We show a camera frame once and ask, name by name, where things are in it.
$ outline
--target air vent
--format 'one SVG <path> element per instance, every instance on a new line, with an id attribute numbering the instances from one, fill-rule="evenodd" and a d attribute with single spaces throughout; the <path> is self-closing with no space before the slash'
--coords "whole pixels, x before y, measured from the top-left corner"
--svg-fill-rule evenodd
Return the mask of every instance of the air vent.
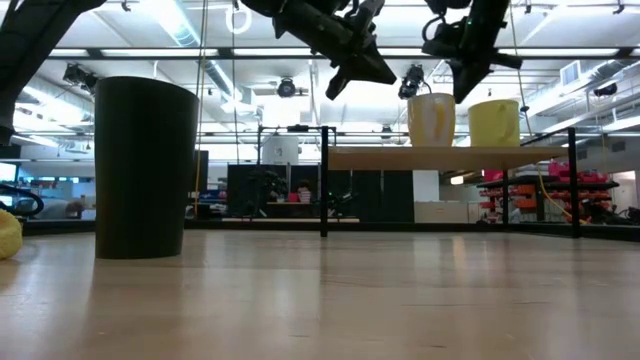
<path id="1" fill-rule="evenodd" d="M 571 85 L 578 81 L 580 79 L 580 61 L 574 61 L 560 69 L 560 79 L 562 86 Z"/>
<path id="2" fill-rule="evenodd" d="M 627 143 L 624 141 L 618 141 L 611 144 L 611 152 L 622 152 L 627 150 Z"/>

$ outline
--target person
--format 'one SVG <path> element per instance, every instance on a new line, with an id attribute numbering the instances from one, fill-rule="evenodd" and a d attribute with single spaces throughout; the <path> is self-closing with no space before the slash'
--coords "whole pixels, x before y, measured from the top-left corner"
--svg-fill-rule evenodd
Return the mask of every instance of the person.
<path id="1" fill-rule="evenodd" d="M 309 180 L 302 180 L 298 183 L 298 199 L 302 204 L 311 203 L 311 185 Z"/>
<path id="2" fill-rule="evenodd" d="M 84 204 L 78 200 L 42 199 L 44 209 L 35 215 L 38 220 L 80 219 L 84 211 Z"/>

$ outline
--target yellow cable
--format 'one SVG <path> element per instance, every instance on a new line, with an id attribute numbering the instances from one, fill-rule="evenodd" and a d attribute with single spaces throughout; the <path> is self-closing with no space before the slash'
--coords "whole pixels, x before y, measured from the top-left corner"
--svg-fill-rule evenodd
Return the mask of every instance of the yellow cable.
<path id="1" fill-rule="evenodd" d="M 194 201 L 194 214 L 195 217 L 198 218 L 198 201 L 200 199 L 200 147 L 202 146 L 202 113 L 204 109 L 204 74 L 205 74 L 205 62 L 207 60 L 206 56 L 206 46 L 207 46 L 207 30 L 209 27 L 209 0 L 202 0 L 202 22 L 201 22 L 201 30 L 200 30 L 200 47 L 199 54 L 200 62 L 198 64 L 198 81 L 196 88 L 196 97 L 200 100 L 200 108 L 198 111 L 198 151 L 196 156 L 196 196 Z"/>
<path id="2" fill-rule="evenodd" d="M 509 14 L 511 17 L 511 32 L 513 35 L 513 48 L 515 51 L 515 55 L 518 56 L 518 39 L 516 37 L 516 23 L 514 21 L 513 18 L 513 2 L 509 2 Z M 522 86 L 522 75 L 520 73 L 520 69 L 518 69 L 518 83 L 520 85 L 520 96 L 522 97 L 522 107 L 526 107 L 526 100 L 525 100 L 525 96 L 524 96 L 524 88 Z M 531 136 L 533 138 L 533 131 L 531 130 L 531 124 L 529 123 L 529 115 L 527 114 L 526 111 L 524 111 L 524 117 L 525 120 L 527 121 L 527 129 L 529 130 L 529 136 Z M 562 213 L 565 216 L 568 216 L 569 218 L 572 218 L 572 215 L 565 210 L 562 206 L 558 205 L 554 199 L 551 198 L 551 196 L 549 196 L 549 193 L 547 193 L 547 189 L 544 186 L 544 179 L 542 178 L 542 171 L 540 171 L 540 165 L 538 165 L 536 163 L 536 169 L 538 170 L 538 179 L 540 181 L 540 189 L 542 189 L 542 193 L 544 194 L 545 198 L 547 198 L 549 201 L 551 201 L 551 203 L 557 207 L 558 209 L 560 209 L 560 211 L 562 211 Z M 580 223 L 581 224 L 587 224 L 586 221 L 580 219 Z"/>

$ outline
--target ceiling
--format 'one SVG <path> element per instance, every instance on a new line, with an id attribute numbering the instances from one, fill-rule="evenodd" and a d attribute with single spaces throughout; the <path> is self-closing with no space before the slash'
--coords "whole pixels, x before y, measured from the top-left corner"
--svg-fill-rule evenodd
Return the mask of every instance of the ceiling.
<path id="1" fill-rule="evenodd" d="M 8 1 L 0 0 L 0 9 L 6 8 Z M 202 1 L 184 0 L 187 18 L 200 32 L 203 15 Z M 624 1 L 627 9 L 613 15 L 617 7 L 616 0 L 532 0 L 533 12 L 525 14 L 524 1 L 516 2 L 514 22 L 518 46 L 526 47 L 621 47 L 638 46 L 640 44 L 640 0 Z M 144 1 L 129 1 L 131 12 L 124 12 L 120 1 L 108 1 L 103 7 L 82 14 L 58 44 L 58 48 L 92 48 L 92 47 L 125 47 L 125 48 L 163 48 L 175 47 L 176 43 L 160 25 L 157 15 L 148 11 Z M 208 12 L 206 45 L 209 47 L 304 47 L 306 46 L 290 34 L 280 40 L 273 35 L 271 20 L 256 13 L 251 14 L 248 29 L 234 35 L 228 29 L 226 17 L 229 1 L 210 1 L 212 8 Z M 583 7 L 566 7 L 584 5 Z M 457 21 L 468 11 L 451 11 L 447 18 Z M 387 5 L 380 16 L 375 18 L 376 34 L 379 46 L 420 47 L 420 36 L 424 24 L 433 18 L 424 1 L 421 0 L 387 0 Z M 245 23 L 245 13 L 233 15 L 236 28 Z M 498 46 L 513 46 L 511 24 L 500 33 Z M 420 64 L 425 73 L 431 76 L 430 83 L 434 92 L 452 92 L 452 79 L 448 66 L 442 66 L 439 60 L 400 60 L 387 61 L 393 72 L 401 78 L 412 64 Z M 522 68 L 523 90 L 531 95 L 547 84 L 557 81 L 559 70 L 569 64 L 570 60 L 530 60 L 525 61 Z M 48 60 L 38 71 L 38 77 L 46 79 L 61 88 L 67 63 L 78 63 L 86 71 L 96 73 L 100 77 L 132 75 L 156 77 L 157 79 L 183 86 L 195 92 L 197 65 L 191 60 L 161 60 L 154 68 L 151 60 Z M 296 86 L 309 89 L 311 87 L 310 65 L 306 59 L 269 59 L 269 60 L 219 60 L 218 64 L 229 78 L 241 87 L 248 87 L 255 93 L 254 105 L 265 105 L 276 97 L 274 89 L 283 77 L 293 79 Z M 382 125 L 402 124 L 406 121 L 404 109 L 406 101 L 398 99 L 399 81 L 393 86 L 352 82 L 335 100 L 329 101 L 324 96 L 324 89 L 335 74 L 327 60 L 314 60 L 317 67 L 317 83 L 314 99 L 319 109 L 319 122 L 346 126 L 348 123 L 369 124 L 364 131 L 370 131 Z M 234 121 L 241 124 L 242 129 L 255 128 L 257 117 L 254 114 L 244 115 L 227 113 L 221 109 L 223 103 L 220 92 L 210 80 L 205 81 L 204 106 L 206 122 L 217 122 L 228 129 Z M 80 89 L 71 88 L 70 92 L 91 101 L 91 97 Z M 520 98 L 520 86 L 515 71 L 497 67 L 496 72 L 488 76 L 457 107 L 458 122 L 464 126 L 469 106 L 488 99 Z M 546 117 L 565 120 L 575 114 L 584 112 L 585 97 L 573 97 L 569 101 L 558 104 L 544 112 Z M 303 121 L 311 119 L 311 97 L 302 96 L 295 101 L 295 108 L 301 111 Z"/>

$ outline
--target wooden shelf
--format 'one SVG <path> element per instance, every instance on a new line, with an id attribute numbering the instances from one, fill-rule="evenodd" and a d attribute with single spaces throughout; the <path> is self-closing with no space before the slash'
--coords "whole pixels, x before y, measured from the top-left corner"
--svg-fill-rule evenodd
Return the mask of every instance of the wooden shelf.
<path id="1" fill-rule="evenodd" d="M 563 147 L 332 147 L 330 170 L 509 170 L 567 156 Z"/>

